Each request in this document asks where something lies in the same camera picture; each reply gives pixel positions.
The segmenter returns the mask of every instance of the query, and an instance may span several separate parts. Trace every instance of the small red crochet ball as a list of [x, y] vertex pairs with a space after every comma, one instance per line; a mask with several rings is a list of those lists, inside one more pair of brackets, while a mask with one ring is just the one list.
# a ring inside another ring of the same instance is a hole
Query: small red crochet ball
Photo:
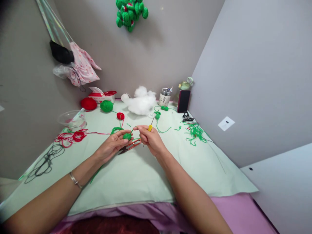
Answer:
[[89, 111], [94, 110], [97, 107], [97, 102], [90, 97], [86, 97], [86, 98], [82, 99], [80, 104], [83, 108], [85, 108], [86, 110], [89, 110]]
[[117, 113], [117, 119], [123, 120], [123, 119], [124, 119], [124, 114], [121, 113], [121, 112], [118, 112], [118, 113]]

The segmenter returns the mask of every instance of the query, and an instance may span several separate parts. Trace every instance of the jar label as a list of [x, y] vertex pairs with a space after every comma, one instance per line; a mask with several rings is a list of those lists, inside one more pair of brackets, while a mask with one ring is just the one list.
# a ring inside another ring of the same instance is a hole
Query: jar label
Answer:
[[170, 101], [170, 97], [171, 96], [164, 96], [164, 95], [160, 94], [159, 105], [160, 106], [168, 106], [169, 101]]

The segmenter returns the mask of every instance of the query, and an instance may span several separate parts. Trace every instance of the glass jar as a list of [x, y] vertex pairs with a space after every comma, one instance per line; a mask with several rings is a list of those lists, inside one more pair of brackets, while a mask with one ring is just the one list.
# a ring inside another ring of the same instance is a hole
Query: glass jar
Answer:
[[178, 106], [178, 102], [179, 102], [179, 97], [180, 97], [180, 91], [181, 90], [189, 90], [190, 87], [191, 87], [191, 84], [193, 83], [193, 78], [192, 77], [189, 77], [187, 79], [187, 81], [182, 81], [180, 84], [179, 84], [179, 89], [178, 91], [176, 92], [174, 98], [173, 98], [173, 105], [175, 107]]
[[162, 88], [160, 92], [159, 102], [160, 106], [168, 106], [170, 98], [171, 98], [172, 90], [168, 88]]

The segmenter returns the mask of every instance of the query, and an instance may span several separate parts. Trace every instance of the smartphone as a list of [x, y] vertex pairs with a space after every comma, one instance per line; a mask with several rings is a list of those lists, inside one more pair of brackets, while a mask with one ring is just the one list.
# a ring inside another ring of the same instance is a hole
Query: smartphone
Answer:
[[191, 95], [191, 91], [189, 90], [181, 90], [178, 102], [178, 113], [185, 113], [188, 110], [189, 98]]

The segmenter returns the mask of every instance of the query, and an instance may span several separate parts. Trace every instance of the silver bangle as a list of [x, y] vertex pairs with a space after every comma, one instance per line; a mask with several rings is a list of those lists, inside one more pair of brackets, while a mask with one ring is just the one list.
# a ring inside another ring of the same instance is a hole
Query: silver bangle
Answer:
[[71, 180], [76, 184], [76, 185], [78, 185], [78, 187], [79, 188], [83, 188], [82, 186], [80, 186], [79, 184], [78, 184], [78, 181], [75, 179], [75, 177], [72, 175], [72, 172], [70, 172], [69, 173], [69, 176], [71, 177]]

